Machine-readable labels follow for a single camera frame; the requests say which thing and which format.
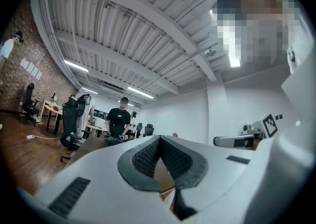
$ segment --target person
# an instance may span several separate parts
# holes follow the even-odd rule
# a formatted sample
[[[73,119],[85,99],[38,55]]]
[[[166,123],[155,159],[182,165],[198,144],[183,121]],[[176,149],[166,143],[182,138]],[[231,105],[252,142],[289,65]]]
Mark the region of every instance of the person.
[[[123,97],[119,108],[111,109],[107,116],[106,128],[114,138],[125,135],[129,130],[130,114],[126,111],[127,106],[128,98]]]
[[[94,108],[95,108],[95,102],[92,99],[90,94],[84,94],[82,95],[79,99],[85,100],[85,108],[83,115],[78,118],[78,129],[77,129],[77,135],[82,135],[82,130],[85,130],[87,123],[89,120],[92,120],[93,118],[93,113],[94,113]]]
[[[0,49],[0,74],[2,71],[2,67],[4,65],[4,62],[2,61],[3,58],[7,59],[9,57],[9,55],[11,54],[14,44],[18,43],[18,42],[23,42],[23,38],[22,38],[22,32],[18,31],[13,35],[13,38],[5,41],[5,43],[1,46]]]
[[[128,135],[128,137],[130,136],[130,135],[133,135],[134,136],[134,133],[132,133],[132,131],[131,131],[131,129],[134,129],[134,128],[136,128],[136,125],[135,125],[135,123],[134,123],[134,121],[135,121],[135,118],[136,118],[136,115],[137,115],[137,112],[136,111],[133,111],[132,113],[131,113],[131,115],[130,115],[130,126],[129,126],[129,130],[127,131],[127,135]]]

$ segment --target power strip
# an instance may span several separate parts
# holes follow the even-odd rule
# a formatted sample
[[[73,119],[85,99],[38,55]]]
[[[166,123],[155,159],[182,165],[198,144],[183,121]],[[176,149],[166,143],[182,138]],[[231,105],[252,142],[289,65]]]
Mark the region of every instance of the power strip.
[[[28,140],[31,140],[31,139],[34,139],[34,138],[35,138],[34,135],[28,135],[28,136],[26,137],[26,139],[28,139]]]

